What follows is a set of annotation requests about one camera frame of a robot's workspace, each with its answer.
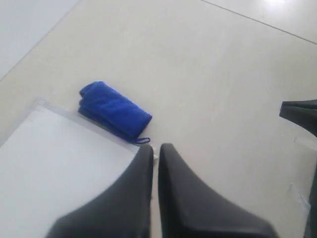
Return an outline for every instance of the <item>blue microfiber towel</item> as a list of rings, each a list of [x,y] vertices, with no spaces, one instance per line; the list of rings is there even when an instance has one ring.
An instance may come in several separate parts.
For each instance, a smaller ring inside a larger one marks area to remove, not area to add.
[[[150,141],[140,138],[152,116],[104,82],[93,82],[80,90],[78,112],[105,126],[114,135],[136,144]]]

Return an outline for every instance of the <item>white board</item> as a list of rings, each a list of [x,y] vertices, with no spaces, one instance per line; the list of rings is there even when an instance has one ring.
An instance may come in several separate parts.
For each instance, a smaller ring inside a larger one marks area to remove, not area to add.
[[[78,0],[0,1],[0,80]]]
[[[37,106],[0,148],[1,238],[45,237],[132,161],[138,147],[76,120]]]

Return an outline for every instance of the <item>folded towel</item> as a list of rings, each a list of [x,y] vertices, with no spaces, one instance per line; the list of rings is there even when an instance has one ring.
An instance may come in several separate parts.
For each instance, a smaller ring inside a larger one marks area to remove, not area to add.
[[[114,135],[136,144],[150,141],[140,138],[152,116],[140,109],[104,82],[94,82],[80,90],[78,112],[105,126]]]

